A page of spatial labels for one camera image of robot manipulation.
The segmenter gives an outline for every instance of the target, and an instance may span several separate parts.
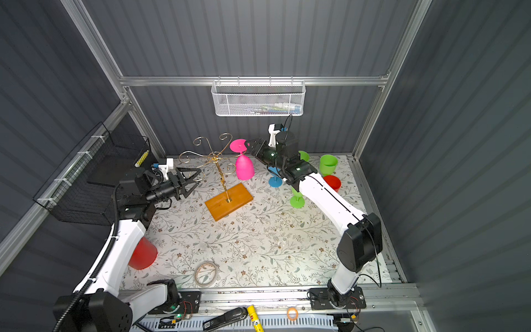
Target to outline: black wire basket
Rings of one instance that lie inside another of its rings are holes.
[[[56,170],[33,197],[59,221],[112,225],[115,185],[141,157],[154,158],[146,137],[105,131],[94,138],[87,151],[78,152],[61,173]]]

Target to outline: corrugated wall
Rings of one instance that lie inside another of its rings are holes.
[[[192,144],[198,136],[208,137],[215,149],[222,147],[218,136],[225,132],[235,139],[267,138],[269,124],[287,119],[217,116],[208,87],[132,90],[169,156],[185,150],[207,152]],[[299,148],[307,152],[352,151],[377,92],[378,87],[308,87],[304,115],[294,116],[290,128],[299,139]]]
[[[435,1],[361,163],[439,331],[531,312],[531,3]]]
[[[118,103],[59,0],[0,1],[0,240]],[[48,217],[0,277],[0,330],[50,331],[53,303],[85,275],[108,232]]]
[[[0,240],[118,105],[59,1],[0,1]]]
[[[124,1],[85,5],[125,76],[379,76],[415,0]],[[352,151],[377,87],[308,87],[294,118],[307,152]],[[133,87],[168,155],[217,141],[266,137],[285,117],[215,115],[209,88]]]
[[[85,1],[127,76],[382,75],[414,4]]]

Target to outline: white wire basket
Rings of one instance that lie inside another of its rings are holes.
[[[212,98],[219,116],[301,116],[304,82],[287,85],[225,85],[212,83]]]

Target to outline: wooden base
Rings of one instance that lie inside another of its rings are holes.
[[[253,197],[243,183],[238,183],[227,190],[227,192],[231,199],[230,202],[227,202],[227,194],[222,192],[204,203],[215,221],[218,221],[253,200]]]

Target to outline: red wire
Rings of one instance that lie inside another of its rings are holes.
[[[350,298],[356,300],[356,302],[359,303],[359,300],[358,300],[357,298],[355,298],[355,297],[353,297],[353,296],[351,296]],[[358,306],[356,305],[356,303],[354,303],[354,301],[351,300],[351,302],[352,302],[352,304],[356,307],[356,310],[358,311],[358,313],[356,314],[356,316],[358,316],[359,313],[362,312],[362,310],[361,310],[361,309],[358,309]]]
[[[194,310],[193,307],[192,307],[192,304],[191,304],[190,302],[188,302],[188,301],[184,301],[184,300],[183,300],[183,303],[184,303],[184,312],[186,312],[186,304],[187,304],[187,303],[190,305],[190,311],[193,311],[193,310]]]

